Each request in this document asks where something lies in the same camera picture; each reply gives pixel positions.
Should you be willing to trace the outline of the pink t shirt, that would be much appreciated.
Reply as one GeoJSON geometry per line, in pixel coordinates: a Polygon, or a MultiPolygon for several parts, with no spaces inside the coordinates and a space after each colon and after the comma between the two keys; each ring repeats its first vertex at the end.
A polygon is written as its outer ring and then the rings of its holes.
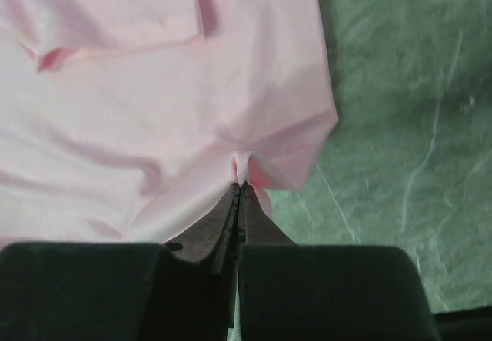
{"type": "Polygon", "coordinates": [[[336,123],[318,0],[1,0],[2,245],[164,243],[336,123]]]}

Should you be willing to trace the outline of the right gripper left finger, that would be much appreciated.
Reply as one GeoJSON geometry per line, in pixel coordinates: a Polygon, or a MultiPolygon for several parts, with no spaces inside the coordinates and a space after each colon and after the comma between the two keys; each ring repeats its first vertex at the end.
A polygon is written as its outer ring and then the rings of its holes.
{"type": "Polygon", "coordinates": [[[3,340],[224,340],[241,189],[163,244],[21,242],[1,251],[3,340]]]}

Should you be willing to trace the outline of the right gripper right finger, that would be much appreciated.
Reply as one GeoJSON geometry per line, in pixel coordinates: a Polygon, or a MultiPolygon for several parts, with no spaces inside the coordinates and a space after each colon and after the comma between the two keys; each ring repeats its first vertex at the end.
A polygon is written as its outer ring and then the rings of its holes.
{"type": "Polygon", "coordinates": [[[438,340],[416,266],[389,246],[298,245],[241,189],[238,292],[244,340],[438,340]]]}

